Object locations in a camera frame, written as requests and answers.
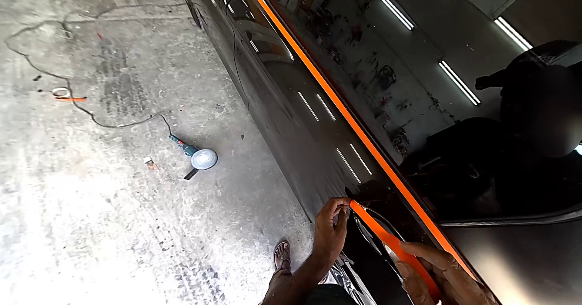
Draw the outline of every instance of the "concrete floor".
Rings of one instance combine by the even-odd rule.
[[[47,93],[63,80],[0,45],[3,304],[257,304],[276,242],[291,242],[295,267],[309,253],[309,221],[182,2],[0,0],[3,39],[73,12],[70,36],[46,22],[7,41],[69,77],[99,122],[162,112],[219,154],[185,181],[189,159],[159,118],[101,128]]]

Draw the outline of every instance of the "black car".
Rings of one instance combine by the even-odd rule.
[[[346,195],[500,303],[580,303],[582,0],[186,1],[310,220]],[[410,303],[348,230],[335,280]]]

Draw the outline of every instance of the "foot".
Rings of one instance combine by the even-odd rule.
[[[291,255],[289,254],[289,242],[284,241],[275,248],[275,270],[280,268],[291,270]]]

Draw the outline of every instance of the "power cord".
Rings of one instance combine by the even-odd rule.
[[[14,47],[12,47],[11,44],[10,44],[10,40],[13,39],[13,38],[18,37],[19,35],[27,32],[27,31],[34,31],[34,30],[36,30],[36,29],[38,29],[38,28],[40,28],[40,27],[42,27],[44,25],[50,24],[50,23],[60,25],[62,27],[62,30],[65,32],[65,35],[67,36],[67,38],[72,38],[74,35],[73,35],[73,33],[68,28],[68,23],[70,22],[68,20],[68,18],[72,14],[78,14],[78,15],[84,16],[86,18],[93,19],[93,21],[96,21],[101,16],[103,16],[103,15],[105,15],[105,14],[111,12],[111,11],[117,10],[117,9],[141,8],[141,7],[146,7],[146,6],[156,6],[156,7],[160,7],[160,8],[171,8],[171,7],[177,7],[177,6],[182,6],[182,5],[185,5],[185,3],[167,4],[167,5],[158,5],[158,4],[120,5],[120,6],[111,7],[109,9],[106,9],[105,11],[101,11],[101,12],[97,13],[96,15],[88,15],[87,14],[88,11],[78,11],[78,10],[71,11],[71,12],[69,12],[69,13],[67,13],[65,15],[65,17],[63,18],[62,21],[59,21],[59,20],[44,20],[44,21],[41,21],[40,23],[37,23],[34,26],[22,28],[19,31],[17,31],[16,33],[13,33],[13,34],[9,35],[8,37],[4,38],[4,44],[6,45],[6,48],[10,49],[12,52],[17,53],[20,56],[23,56],[26,59],[26,62],[28,62],[28,65],[30,65],[36,71],[39,71],[41,73],[44,73],[47,76],[51,76],[51,77],[54,77],[54,78],[58,78],[58,79],[64,80],[66,82],[66,87],[65,88],[67,90],[69,90],[70,98],[71,98],[71,101],[73,102],[73,105],[77,109],[79,109],[79,110],[83,111],[84,113],[86,113],[87,115],[89,115],[91,117],[91,120],[95,124],[97,124],[98,126],[103,127],[103,128],[110,128],[110,129],[127,128],[127,127],[137,126],[138,124],[146,123],[146,122],[148,122],[150,120],[153,120],[156,116],[159,116],[159,117],[161,117],[164,120],[164,123],[166,123],[166,126],[168,127],[168,133],[169,134],[172,134],[172,128],[170,127],[170,124],[168,123],[168,121],[166,120],[166,118],[161,113],[151,114],[149,116],[149,118],[144,119],[144,120],[141,120],[141,121],[138,121],[138,122],[132,122],[132,123],[127,123],[127,124],[120,124],[120,125],[117,125],[117,126],[110,126],[108,124],[100,123],[95,118],[95,114],[93,114],[92,112],[90,112],[86,108],[83,108],[82,106],[80,106],[77,103],[77,101],[75,100],[75,96],[73,95],[73,89],[71,88],[71,82],[70,82],[70,79],[69,78],[64,77],[64,76],[61,76],[61,75],[57,75],[56,73],[53,73],[53,72],[50,72],[50,71],[46,71],[46,70],[38,67],[37,65],[35,65],[32,62],[32,60],[30,59],[30,55],[29,54],[26,54],[24,52],[21,52],[21,51],[15,49]]]

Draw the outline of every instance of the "hand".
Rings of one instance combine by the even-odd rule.
[[[443,305],[497,305],[491,291],[473,280],[451,254],[419,243],[400,242],[400,246],[419,257],[420,263],[433,276],[442,292]],[[404,262],[398,262],[396,267],[404,279],[402,287],[413,304],[434,305],[426,284],[415,270]]]
[[[316,217],[312,254],[320,263],[330,268],[346,240],[347,209],[351,201],[347,197],[330,198]],[[338,224],[334,225],[333,218],[336,215]]]

